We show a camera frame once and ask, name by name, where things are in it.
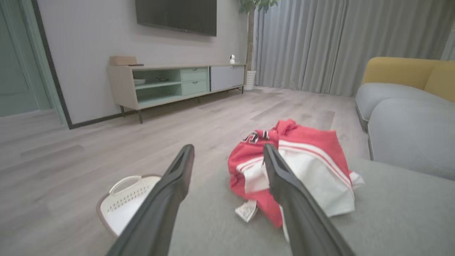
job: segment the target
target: wooden box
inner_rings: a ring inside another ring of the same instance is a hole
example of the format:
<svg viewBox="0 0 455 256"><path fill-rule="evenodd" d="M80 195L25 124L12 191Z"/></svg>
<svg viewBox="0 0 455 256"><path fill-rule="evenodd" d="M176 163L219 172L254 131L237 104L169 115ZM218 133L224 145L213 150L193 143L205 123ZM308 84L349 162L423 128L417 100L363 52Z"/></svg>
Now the wooden box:
<svg viewBox="0 0 455 256"><path fill-rule="evenodd" d="M113 66L125 66L137 64L135 56L111 56L109 63Z"/></svg>

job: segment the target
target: television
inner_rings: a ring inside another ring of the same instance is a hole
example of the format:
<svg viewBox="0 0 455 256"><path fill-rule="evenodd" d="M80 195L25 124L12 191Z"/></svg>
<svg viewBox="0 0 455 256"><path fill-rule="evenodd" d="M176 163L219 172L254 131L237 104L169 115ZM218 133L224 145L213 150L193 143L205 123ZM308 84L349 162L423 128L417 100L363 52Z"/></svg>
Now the television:
<svg viewBox="0 0 455 256"><path fill-rule="evenodd" d="M217 0L136 0L137 23L217 35Z"/></svg>

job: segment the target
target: plant pot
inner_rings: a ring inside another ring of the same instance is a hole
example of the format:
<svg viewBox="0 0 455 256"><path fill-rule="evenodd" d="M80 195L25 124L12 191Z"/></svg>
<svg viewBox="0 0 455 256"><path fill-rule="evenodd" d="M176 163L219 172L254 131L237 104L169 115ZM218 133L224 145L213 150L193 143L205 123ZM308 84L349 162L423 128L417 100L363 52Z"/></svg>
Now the plant pot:
<svg viewBox="0 0 455 256"><path fill-rule="evenodd" d="M255 78L256 78L256 71L247 71L247 82L245 83L245 86L243 86L243 89L245 91L253 90Z"/></svg>

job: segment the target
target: red and white shirt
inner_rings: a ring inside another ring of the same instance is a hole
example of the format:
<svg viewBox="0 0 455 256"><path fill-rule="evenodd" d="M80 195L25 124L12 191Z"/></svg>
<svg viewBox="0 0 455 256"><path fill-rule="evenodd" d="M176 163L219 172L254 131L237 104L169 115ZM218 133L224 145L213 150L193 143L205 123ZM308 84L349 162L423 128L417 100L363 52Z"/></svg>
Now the red and white shirt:
<svg viewBox="0 0 455 256"><path fill-rule="evenodd" d="M269 193L263 147L273 144L327 216L354 211L353 186L362 178L349 171L335 131L320 131L280 120L270 131L256 130L229 156L230 186L237 195L256 200L276 227L283 224L278 203Z"/></svg>

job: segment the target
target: clothing tag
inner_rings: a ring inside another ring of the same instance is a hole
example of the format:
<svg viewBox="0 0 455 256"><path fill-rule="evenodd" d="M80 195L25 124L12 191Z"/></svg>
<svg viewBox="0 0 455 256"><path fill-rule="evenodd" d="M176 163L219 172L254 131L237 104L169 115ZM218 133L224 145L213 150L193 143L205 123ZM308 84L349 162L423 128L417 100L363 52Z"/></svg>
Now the clothing tag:
<svg viewBox="0 0 455 256"><path fill-rule="evenodd" d="M245 222L249 222L257 211L256 200L249 200L235 209L235 213L237 213Z"/></svg>

